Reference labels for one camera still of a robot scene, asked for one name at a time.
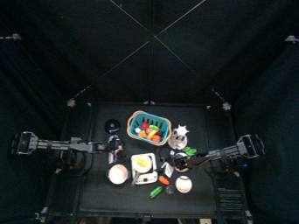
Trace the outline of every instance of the black mat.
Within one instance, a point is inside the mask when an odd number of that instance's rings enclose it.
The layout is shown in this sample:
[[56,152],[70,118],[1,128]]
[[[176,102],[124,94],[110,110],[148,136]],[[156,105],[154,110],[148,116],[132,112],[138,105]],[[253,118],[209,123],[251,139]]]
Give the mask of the black mat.
[[[156,146],[132,139],[126,134],[126,120],[137,110],[144,110],[146,113],[166,117],[172,126],[176,128],[180,124],[186,125],[189,133],[188,146],[196,148],[200,152],[209,149],[208,138],[208,124],[207,121],[212,120],[209,112],[205,107],[140,107],[140,106],[118,106],[118,105],[93,105],[93,141],[102,141],[108,134],[104,131],[104,123],[108,119],[117,119],[121,124],[121,131],[118,137],[125,142],[126,158],[120,161],[126,169],[130,171],[129,158],[134,154],[152,152],[156,155],[157,167],[160,165],[158,157],[156,154]],[[216,139],[216,129],[212,129],[212,141]],[[231,129],[223,133],[217,133],[219,139],[223,141],[223,136],[229,136]],[[227,144],[231,144],[231,138],[227,138]],[[168,154],[170,148],[165,145],[161,146],[162,154]],[[108,155],[94,155],[92,169],[85,177],[85,182],[81,189],[81,198],[78,203],[78,211],[96,214],[118,214],[136,215],[150,214],[154,217],[170,216],[207,216],[215,214],[215,199],[211,177],[204,170],[194,166],[190,171],[184,174],[174,172],[170,178],[170,183],[174,185],[174,180],[178,176],[185,175],[190,178],[192,189],[188,193],[180,193],[174,189],[172,195],[162,192],[154,199],[149,199],[149,192],[158,186],[158,183],[148,185],[130,186],[129,179],[122,185],[113,185],[106,178],[106,171],[112,164],[108,164]]]

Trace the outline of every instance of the red object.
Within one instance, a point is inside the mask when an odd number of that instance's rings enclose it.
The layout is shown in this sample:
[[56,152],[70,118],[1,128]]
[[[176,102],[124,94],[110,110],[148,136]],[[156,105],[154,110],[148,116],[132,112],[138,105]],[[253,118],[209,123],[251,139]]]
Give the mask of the red object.
[[141,123],[141,130],[146,130],[149,128],[149,123],[148,122],[142,122]]

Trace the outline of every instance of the black table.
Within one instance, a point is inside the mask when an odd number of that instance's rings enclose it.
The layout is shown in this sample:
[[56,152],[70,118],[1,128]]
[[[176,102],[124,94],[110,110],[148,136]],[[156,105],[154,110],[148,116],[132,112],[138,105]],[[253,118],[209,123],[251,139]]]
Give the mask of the black table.
[[[152,152],[156,156],[157,168],[161,165],[157,150],[168,155],[168,144],[158,146],[134,140],[126,134],[126,120],[137,111],[165,117],[172,127],[186,126],[188,146],[197,152],[221,149],[235,144],[229,112],[220,106],[193,105],[132,105],[80,103],[69,108],[61,140],[80,137],[88,141],[105,141],[108,133],[104,131],[105,121],[117,119],[121,130],[117,133],[125,142],[125,159],[120,160],[130,171],[129,158],[134,154]],[[86,164],[81,171],[65,171],[53,174],[50,192],[46,204],[48,215],[76,216],[113,216],[150,218],[215,218],[216,197],[215,183],[209,174],[199,167],[185,173],[173,172],[170,182],[184,175],[190,178],[192,189],[173,194],[162,192],[154,199],[149,199],[149,192],[158,183],[130,186],[129,179],[122,185],[113,185],[106,177],[108,155],[88,155]]]

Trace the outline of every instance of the toy carrot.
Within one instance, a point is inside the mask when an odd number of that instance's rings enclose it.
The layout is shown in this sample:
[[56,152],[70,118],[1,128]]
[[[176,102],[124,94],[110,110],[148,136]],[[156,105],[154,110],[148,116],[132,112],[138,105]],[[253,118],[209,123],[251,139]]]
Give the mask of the toy carrot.
[[165,177],[165,176],[160,176],[158,177],[158,181],[164,184],[164,185],[169,185],[170,184],[170,182],[169,182],[169,180],[168,180],[168,178]]

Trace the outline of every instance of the black fabric wall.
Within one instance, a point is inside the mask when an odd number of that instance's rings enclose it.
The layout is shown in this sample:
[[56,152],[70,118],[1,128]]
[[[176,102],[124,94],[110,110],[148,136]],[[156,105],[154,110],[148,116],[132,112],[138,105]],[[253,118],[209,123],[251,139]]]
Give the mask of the black fabric wall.
[[46,188],[46,158],[10,159],[12,134],[57,139],[65,101],[92,85],[80,99],[220,103],[216,88],[237,136],[257,133],[265,142],[245,177],[256,223],[297,223],[299,44],[284,42],[299,29],[297,1],[203,1],[160,36],[196,75],[152,34],[200,1],[149,2],[116,1],[148,32],[110,1],[0,1],[0,36],[22,37],[0,39],[0,222],[40,211]]
[[[0,30],[9,31],[0,21]],[[66,102],[17,42],[0,43],[0,223],[25,223],[46,195],[45,157],[9,156],[12,136],[24,130],[57,139]]]
[[237,135],[257,133],[247,198],[256,223],[299,223],[299,45],[289,44],[233,105]]

